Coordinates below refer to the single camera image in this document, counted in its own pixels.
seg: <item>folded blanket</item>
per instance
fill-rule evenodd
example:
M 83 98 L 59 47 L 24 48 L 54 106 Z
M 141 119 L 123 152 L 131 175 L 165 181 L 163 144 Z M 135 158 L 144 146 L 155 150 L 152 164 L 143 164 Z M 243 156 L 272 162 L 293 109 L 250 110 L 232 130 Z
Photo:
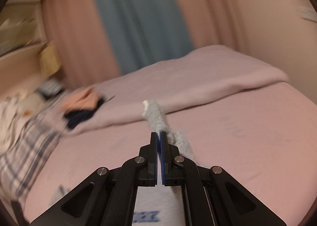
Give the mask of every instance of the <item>folded blanket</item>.
M 23 205 L 60 136 L 32 119 L 13 148 L 0 157 L 0 187 L 9 200 L 19 200 Z
M 142 102 L 146 99 L 156 100 L 169 113 L 287 80 L 287 75 L 277 68 L 225 46 L 213 45 L 95 85 L 102 95 L 115 98 L 71 132 L 56 105 L 41 118 L 63 133 L 78 134 L 142 120 Z

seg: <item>curtain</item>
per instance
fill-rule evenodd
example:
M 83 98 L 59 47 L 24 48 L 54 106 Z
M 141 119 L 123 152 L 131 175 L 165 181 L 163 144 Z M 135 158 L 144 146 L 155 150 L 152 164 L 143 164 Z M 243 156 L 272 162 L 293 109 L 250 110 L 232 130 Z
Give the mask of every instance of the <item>curtain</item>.
M 74 88 L 203 46 L 249 53 L 235 0 L 43 0 L 42 11 Z
M 57 46 L 71 88 L 121 75 L 94 0 L 42 0 L 47 37 Z

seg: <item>blue curtain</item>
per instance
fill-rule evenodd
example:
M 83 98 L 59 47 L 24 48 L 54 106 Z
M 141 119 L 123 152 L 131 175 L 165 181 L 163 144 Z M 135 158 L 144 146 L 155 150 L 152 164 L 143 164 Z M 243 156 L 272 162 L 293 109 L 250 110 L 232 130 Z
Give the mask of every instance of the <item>blue curtain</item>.
M 123 74 L 193 50 L 175 0 L 95 0 Z

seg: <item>bed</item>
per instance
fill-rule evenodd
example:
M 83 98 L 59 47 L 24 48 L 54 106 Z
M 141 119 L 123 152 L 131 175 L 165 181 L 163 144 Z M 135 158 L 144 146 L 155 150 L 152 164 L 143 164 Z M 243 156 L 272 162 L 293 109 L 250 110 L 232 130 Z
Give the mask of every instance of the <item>bed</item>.
M 73 131 L 65 129 L 61 98 L 38 116 L 64 136 L 28 193 L 24 216 L 31 222 L 42 214 L 58 186 L 72 189 L 98 167 L 120 167 L 136 156 L 151 132 L 142 101 L 156 99 L 171 128 L 190 142 L 198 165 L 223 167 L 288 226 L 297 226 L 317 196 L 317 107 L 287 80 L 264 62 L 216 45 L 94 85 L 114 98 Z M 157 186 L 138 194 L 136 213 L 145 204 L 156 211 L 178 203 L 157 218 L 182 225 L 177 190 Z

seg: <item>pink curtain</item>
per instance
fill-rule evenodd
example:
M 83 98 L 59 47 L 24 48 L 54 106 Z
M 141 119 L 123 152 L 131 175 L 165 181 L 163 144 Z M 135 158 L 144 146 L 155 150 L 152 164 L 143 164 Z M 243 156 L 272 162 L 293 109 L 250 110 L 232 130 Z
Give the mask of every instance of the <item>pink curtain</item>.
M 196 48 L 224 44 L 248 53 L 236 0 L 176 0 Z
M 120 76 L 94 0 L 42 0 L 44 26 L 71 88 Z

